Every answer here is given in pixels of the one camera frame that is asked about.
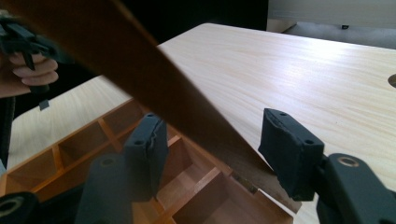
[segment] wooden box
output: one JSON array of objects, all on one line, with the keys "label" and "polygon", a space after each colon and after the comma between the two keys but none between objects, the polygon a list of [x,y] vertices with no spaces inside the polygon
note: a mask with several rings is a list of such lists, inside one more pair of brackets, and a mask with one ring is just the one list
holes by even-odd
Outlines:
[{"label": "wooden box", "polygon": [[[106,113],[2,176],[1,195],[32,191],[40,201],[87,177],[92,160],[122,145],[143,118],[137,101]],[[133,203],[134,223],[291,223],[260,191],[247,189],[221,161],[168,127],[170,149],[157,200]]]}]

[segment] finger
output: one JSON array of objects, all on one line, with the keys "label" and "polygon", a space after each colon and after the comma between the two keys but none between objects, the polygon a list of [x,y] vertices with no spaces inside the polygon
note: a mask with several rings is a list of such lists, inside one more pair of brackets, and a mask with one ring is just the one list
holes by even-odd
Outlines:
[{"label": "finger", "polygon": [[[8,59],[10,62],[12,62],[16,65],[26,65],[26,62],[25,62],[23,55],[21,53],[11,54],[8,56]],[[32,59],[33,59],[34,63],[41,63],[44,60],[46,60],[47,58],[41,54],[33,54]]]},{"label": "finger", "polygon": [[58,68],[58,63],[52,59],[46,59],[42,63],[35,64],[35,71],[27,66],[15,68],[12,72],[18,77],[37,77],[48,72],[54,71]]},{"label": "finger", "polygon": [[55,82],[58,78],[58,74],[52,71],[39,77],[24,77],[21,81],[27,86],[42,86]]}]

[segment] table surface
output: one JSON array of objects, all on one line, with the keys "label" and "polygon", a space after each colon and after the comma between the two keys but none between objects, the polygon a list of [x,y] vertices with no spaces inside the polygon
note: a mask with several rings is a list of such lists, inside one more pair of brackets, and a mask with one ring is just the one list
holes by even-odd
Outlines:
[{"label": "table surface", "polygon": [[[366,161],[396,190],[396,50],[203,24],[159,48],[253,146],[264,108],[320,138],[325,154]],[[14,120],[8,169],[130,99],[96,77]],[[315,202],[295,223],[318,223]]]}]

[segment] human hand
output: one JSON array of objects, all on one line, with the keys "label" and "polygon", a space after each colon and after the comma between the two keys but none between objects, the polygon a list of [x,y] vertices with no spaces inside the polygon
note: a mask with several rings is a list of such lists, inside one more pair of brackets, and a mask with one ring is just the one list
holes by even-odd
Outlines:
[{"label": "human hand", "polygon": [[36,54],[33,62],[35,71],[26,66],[21,53],[0,53],[0,98],[25,94],[29,86],[47,85],[58,79],[56,61]]}]

